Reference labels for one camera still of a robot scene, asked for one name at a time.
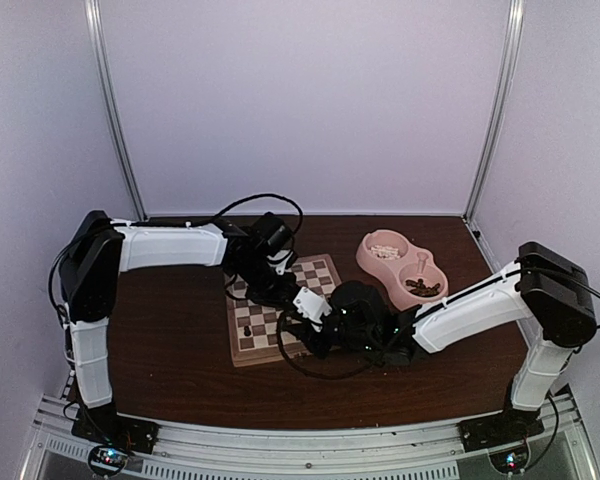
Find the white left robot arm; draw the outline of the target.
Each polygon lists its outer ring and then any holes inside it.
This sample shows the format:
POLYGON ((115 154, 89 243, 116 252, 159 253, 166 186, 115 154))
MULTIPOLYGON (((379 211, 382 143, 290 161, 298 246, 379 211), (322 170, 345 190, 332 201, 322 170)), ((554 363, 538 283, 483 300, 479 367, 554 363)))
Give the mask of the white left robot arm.
POLYGON ((113 402, 107 330, 120 274, 149 267, 219 267, 246 283, 251 302, 288 308, 300 288, 278 262, 292 236, 285 222, 271 213, 250 226, 238 226, 225 218, 134 223, 90 212, 60 266, 71 361, 80 397, 89 408, 86 429, 103 444, 117 442, 124 433, 122 419, 104 407, 113 402))

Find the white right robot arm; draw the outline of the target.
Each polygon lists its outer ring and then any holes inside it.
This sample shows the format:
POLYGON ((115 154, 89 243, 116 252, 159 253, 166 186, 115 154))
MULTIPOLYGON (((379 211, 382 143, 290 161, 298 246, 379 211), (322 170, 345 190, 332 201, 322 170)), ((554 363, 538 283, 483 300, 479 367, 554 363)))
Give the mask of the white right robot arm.
POLYGON ((379 292, 345 282, 329 298, 303 288, 291 312, 304 325, 297 338, 319 358, 332 347, 365 352, 371 363, 408 364, 461 340, 518 320, 534 320, 536 335, 514 376, 508 407, 493 419, 499 440, 515 440, 560 376, 568 359, 595 335, 597 323, 585 271, 537 242, 491 277, 450 297, 389 310, 379 292))

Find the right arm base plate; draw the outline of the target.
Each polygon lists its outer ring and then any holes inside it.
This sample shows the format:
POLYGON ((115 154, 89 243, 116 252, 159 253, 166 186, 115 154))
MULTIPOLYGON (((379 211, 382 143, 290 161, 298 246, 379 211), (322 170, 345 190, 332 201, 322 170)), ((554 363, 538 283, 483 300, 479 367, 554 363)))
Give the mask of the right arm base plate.
POLYGON ((466 452, 519 442, 544 432, 538 412, 518 410, 464 420, 458 428, 466 452))

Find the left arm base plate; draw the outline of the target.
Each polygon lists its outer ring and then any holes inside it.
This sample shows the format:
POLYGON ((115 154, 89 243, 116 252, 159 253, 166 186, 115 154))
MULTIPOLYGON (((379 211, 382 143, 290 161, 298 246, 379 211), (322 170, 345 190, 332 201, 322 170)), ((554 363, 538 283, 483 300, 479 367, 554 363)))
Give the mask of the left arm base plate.
POLYGON ((159 426, 157 423, 120 416, 117 413, 96 414, 90 410, 80 410, 73 422, 73 436, 114 446, 130 453, 151 454, 153 452, 159 426))

